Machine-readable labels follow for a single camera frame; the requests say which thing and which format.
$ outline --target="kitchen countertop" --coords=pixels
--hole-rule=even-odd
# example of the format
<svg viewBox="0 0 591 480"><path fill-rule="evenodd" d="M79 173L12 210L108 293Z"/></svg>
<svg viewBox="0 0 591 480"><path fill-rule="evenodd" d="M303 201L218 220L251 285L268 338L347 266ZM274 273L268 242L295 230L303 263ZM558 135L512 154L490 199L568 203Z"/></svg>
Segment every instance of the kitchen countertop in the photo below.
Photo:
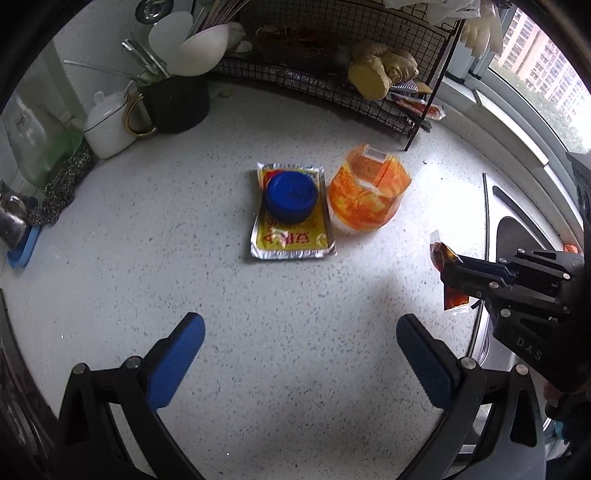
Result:
<svg viewBox="0 0 591 480"><path fill-rule="evenodd" d="M474 312L443 312L430 234L458 253L485 247L480 153L435 124L400 152L413 183L394 219L337 233L335 257L255 261L257 162L323 166L352 147L396 151L392 137L317 105L248 87L214 98L180 135L137 141L79 187L43 229L29 265L0 286L24 358L59 412L72 366L145 355L189 311L206 339L160 410L207 479L394 478L440 410L395 340L415 313L456 355Z"/></svg>

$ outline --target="white ceramic jar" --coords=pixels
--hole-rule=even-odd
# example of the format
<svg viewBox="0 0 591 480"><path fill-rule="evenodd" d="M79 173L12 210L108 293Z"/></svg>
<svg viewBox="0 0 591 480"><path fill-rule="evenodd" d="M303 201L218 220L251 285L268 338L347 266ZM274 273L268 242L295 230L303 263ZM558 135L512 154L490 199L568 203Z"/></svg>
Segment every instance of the white ceramic jar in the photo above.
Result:
<svg viewBox="0 0 591 480"><path fill-rule="evenodd" d="M84 136L99 158L109 158L129 147L137 140L125 130L123 118L128 95L115 92L109 96L99 90L95 93L95 106L88 113Z"/></svg>

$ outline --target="glass jar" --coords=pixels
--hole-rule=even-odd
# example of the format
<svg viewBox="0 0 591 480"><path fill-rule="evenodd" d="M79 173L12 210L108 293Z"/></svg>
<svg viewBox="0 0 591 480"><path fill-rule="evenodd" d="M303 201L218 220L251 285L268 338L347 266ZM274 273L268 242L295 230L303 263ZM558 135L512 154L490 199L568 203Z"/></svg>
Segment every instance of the glass jar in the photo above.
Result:
<svg viewBox="0 0 591 480"><path fill-rule="evenodd" d="M16 91L2 117L22 175L35 187L44 188L74 153L69 133L42 105L28 106Z"/></svg>

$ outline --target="gold handle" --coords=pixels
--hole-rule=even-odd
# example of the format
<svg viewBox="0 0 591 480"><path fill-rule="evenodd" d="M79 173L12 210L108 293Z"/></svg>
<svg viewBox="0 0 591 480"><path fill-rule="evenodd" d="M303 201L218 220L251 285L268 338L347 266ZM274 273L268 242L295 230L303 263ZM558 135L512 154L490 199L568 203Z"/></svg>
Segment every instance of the gold handle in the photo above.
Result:
<svg viewBox="0 0 591 480"><path fill-rule="evenodd" d="M144 100L144 94L140 93L133 102L131 102L131 104L125 109L125 114L123 116L123 126L125 127L125 130L127 131L127 133L134 135L138 138L144 138L144 137L149 137L150 135L154 135L158 129L154 126L152 126L152 130L150 130L149 132L136 132L135 130L133 130L129 124L129 117L131 116L131 112L133 111L133 109L137 106L138 103L140 103L142 100Z"/></svg>

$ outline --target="yellow sauce packet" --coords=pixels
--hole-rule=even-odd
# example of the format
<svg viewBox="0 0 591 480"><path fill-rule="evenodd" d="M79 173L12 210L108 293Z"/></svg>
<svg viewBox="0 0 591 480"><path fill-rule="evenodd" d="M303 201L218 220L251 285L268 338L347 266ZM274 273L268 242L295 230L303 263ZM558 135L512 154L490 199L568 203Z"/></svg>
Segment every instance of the yellow sauce packet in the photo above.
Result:
<svg viewBox="0 0 591 480"><path fill-rule="evenodd" d="M256 165L256 176L261 191L264 192L269 180L282 171L299 171L308 175L318 189L318 201L306 220L295 225L287 225L269 215L263 199L252 229L251 255L261 260L323 258L334 255L336 241L326 202L324 169L281 163L259 163Z"/></svg>

